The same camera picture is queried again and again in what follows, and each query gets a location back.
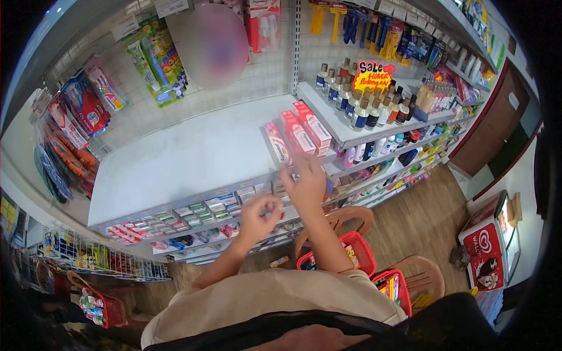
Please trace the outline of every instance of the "white wall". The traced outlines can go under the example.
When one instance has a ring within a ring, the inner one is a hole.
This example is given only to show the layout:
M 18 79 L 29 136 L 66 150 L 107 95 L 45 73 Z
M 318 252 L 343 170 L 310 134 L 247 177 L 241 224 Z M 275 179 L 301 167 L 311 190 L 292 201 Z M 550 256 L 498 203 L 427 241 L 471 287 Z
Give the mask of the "white wall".
M 512 197 L 517 192 L 521 192 L 523 220 L 517 224 L 521 255 L 513 279 L 509 284 L 510 286 L 522 282 L 531 276 L 539 255 L 543 221 L 537 215 L 537 205 L 534 200 L 534 153 L 536 147 L 537 137 L 535 136 L 523 156 L 502 179 L 476 201 L 471 200 L 466 203 L 472 212 L 480 207 L 482 203 L 485 203 L 486 200 L 490 199 L 490 197 L 504 189 L 507 190 L 509 197 Z

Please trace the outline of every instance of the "hand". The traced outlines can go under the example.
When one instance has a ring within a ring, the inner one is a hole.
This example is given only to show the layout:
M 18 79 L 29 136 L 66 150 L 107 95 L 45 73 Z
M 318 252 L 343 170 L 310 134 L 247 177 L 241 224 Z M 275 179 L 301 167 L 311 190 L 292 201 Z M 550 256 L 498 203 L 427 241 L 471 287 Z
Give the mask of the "hand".
M 315 156 L 296 156 L 294 163 L 297 166 L 301 178 L 295 183 L 286 167 L 281 168 L 279 178 L 291 198 L 291 203 L 297 209 L 298 214 L 306 222 L 311 217 L 324 217 L 322 200 L 326 192 L 326 176 Z
M 262 217 L 262 211 L 271 212 L 269 219 Z M 283 213 L 283 202 L 273 195 L 256 195 L 242 207 L 239 240 L 251 249 L 271 233 Z

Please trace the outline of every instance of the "sale sign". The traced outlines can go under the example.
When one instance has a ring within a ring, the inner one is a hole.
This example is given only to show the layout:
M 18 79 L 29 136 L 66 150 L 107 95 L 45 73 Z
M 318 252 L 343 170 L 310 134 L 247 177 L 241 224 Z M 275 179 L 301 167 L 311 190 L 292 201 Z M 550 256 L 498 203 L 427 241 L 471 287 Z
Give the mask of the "sale sign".
M 366 88 L 370 88 L 372 92 L 376 88 L 385 90 L 390 85 L 392 74 L 396 71 L 396 67 L 392 64 L 384 65 L 376 61 L 360 61 L 357 64 L 359 72 L 353 81 L 353 88 L 364 92 Z

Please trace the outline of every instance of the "wire display rack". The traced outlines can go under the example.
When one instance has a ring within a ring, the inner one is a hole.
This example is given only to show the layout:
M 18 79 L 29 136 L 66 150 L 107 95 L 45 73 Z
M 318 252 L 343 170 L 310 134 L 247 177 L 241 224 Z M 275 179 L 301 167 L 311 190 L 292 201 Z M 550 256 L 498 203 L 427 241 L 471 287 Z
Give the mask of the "wire display rack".
M 76 272 L 133 281 L 171 280 L 165 263 L 136 257 L 83 239 L 62 226 L 44 227 L 43 251 L 44 257 Z

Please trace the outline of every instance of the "red shopping basket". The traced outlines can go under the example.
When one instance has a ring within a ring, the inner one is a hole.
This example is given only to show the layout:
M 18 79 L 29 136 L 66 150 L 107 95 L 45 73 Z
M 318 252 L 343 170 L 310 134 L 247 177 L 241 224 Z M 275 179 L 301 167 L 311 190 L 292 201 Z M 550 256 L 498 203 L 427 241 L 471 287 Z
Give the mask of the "red shopping basket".
M 410 302 L 410 294 L 408 293 L 408 288 L 406 286 L 406 280 L 402 271 L 397 268 L 392 268 L 390 270 L 380 273 L 378 276 L 371 279 L 371 282 L 375 283 L 377 280 L 381 280 L 387 277 L 393 276 L 395 273 L 398 274 L 398 299 L 400 299 L 400 307 L 404 310 L 408 318 L 412 316 L 412 304 Z
M 66 276 L 76 287 L 86 289 L 88 294 L 102 299 L 103 318 L 106 320 L 106 323 L 100 327 L 109 329 L 109 327 L 123 325 L 124 306 L 121 304 L 120 300 L 94 290 L 87 281 L 82 279 L 82 277 L 75 272 L 66 271 Z
M 359 261 L 359 269 L 367 273 L 368 276 L 371 276 L 375 273 L 376 264 L 375 259 L 373 258 L 373 251 L 367 243 L 363 236 L 358 233 L 357 231 L 350 231 L 349 233 L 345 233 L 338 237 L 339 241 L 344 243 L 346 246 L 351 245 L 353 247 L 353 251 L 355 252 L 355 256 Z M 312 252 L 309 252 L 303 256 L 301 256 L 297 260 L 297 269 L 301 269 L 301 264 L 310 260 L 312 257 Z

